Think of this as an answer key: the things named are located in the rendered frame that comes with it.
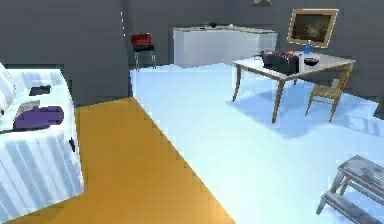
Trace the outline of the red and black chair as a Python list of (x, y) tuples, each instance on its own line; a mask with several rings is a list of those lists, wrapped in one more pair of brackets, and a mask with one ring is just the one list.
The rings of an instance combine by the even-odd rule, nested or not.
[(135, 69), (140, 70), (139, 54), (149, 52), (151, 54), (152, 68), (156, 68), (156, 53), (155, 46), (152, 43), (152, 38), (149, 33), (133, 34), (130, 37), (131, 44), (134, 51)]

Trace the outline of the wooden chair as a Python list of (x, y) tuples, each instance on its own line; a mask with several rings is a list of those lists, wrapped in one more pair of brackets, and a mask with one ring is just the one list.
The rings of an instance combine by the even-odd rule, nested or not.
[(353, 64), (345, 65), (342, 74), (339, 78), (333, 80), (331, 86), (315, 84), (310, 93), (305, 115), (308, 115), (313, 102), (329, 103), (331, 105), (329, 121), (332, 121), (352, 70)]

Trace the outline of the white cupboard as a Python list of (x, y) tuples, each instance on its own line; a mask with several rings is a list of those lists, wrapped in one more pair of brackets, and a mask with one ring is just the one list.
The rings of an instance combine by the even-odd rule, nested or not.
[(274, 51), (277, 36), (273, 30), (238, 26), (174, 28), (174, 64), (183, 68), (231, 64)]

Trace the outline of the white top wooden table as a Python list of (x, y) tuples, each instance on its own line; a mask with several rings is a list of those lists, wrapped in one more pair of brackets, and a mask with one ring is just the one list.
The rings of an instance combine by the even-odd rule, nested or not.
[(340, 78), (338, 82), (338, 87), (340, 88), (340, 91), (343, 91), (347, 83), (347, 80), (349, 79), (352, 73), (353, 64), (355, 63), (355, 60), (345, 59), (340, 57), (333, 57), (333, 56), (318, 54), (318, 53), (313, 53), (312, 57), (314, 57), (315, 59), (319, 59), (319, 63), (317, 65), (315, 66), (305, 65), (304, 56), (301, 55), (299, 57), (299, 63), (298, 63), (299, 72), (292, 75), (286, 75), (283, 73), (279, 73), (279, 72), (264, 68), (264, 64), (262, 63), (262, 59), (260, 57), (234, 61), (233, 64), (236, 67), (236, 85), (234, 88), (232, 101), (235, 102), (237, 99), (243, 70), (270, 78), (278, 82), (278, 87), (277, 87), (277, 92), (276, 92), (276, 97), (274, 102), (274, 109), (272, 113), (272, 123), (276, 122), (283, 89), (284, 89), (285, 83), (288, 81), (293, 80), (294, 82), (297, 82), (298, 79), (303, 79), (304, 77), (308, 77), (310, 74), (321, 73), (321, 72), (326, 72), (331, 70), (340, 70), (341, 73), (340, 73)]

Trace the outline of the black box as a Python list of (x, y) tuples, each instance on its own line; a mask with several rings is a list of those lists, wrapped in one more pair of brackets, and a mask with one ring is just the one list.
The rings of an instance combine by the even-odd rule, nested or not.
[(287, 52), (263, 51), (263, 67), (282, 74), (292, 75), (299, 72), (299, 57)]

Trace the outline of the gold framed picture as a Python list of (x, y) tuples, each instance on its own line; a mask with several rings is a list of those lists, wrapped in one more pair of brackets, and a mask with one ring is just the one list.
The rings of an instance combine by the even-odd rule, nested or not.
[(327, 48), (337, 19), (338, 9), (294, 9), (287, 41), (292, 44)]

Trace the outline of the black flat object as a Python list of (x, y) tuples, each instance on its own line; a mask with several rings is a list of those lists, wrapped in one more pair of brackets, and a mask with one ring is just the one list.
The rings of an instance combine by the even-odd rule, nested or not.
[(51, 91), (51, 86), (46, 85), (46, 86), (39, 86), (39, 87), (32, 87), (30, 89), (30, 96), (37, 96), (37, 95), (44, 95), (44, 94), (49, 94)]

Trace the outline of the grey two-tier bench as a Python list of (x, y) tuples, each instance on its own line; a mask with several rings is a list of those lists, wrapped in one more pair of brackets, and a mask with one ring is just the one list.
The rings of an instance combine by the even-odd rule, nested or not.
[(343, 162), (331, 188), (321, 195), (316, 214), (329, 205), (354, 224), (384, 224), (344, 197), (348, 187), (384, 206), (384, 167), (360, 155)]

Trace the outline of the white pillow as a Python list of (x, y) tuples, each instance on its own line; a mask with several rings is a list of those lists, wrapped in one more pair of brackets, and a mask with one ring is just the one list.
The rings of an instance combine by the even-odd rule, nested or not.
[(0, 114), (3, 115), (16, 96), (15, 85), (8, 70), (0, 62)]

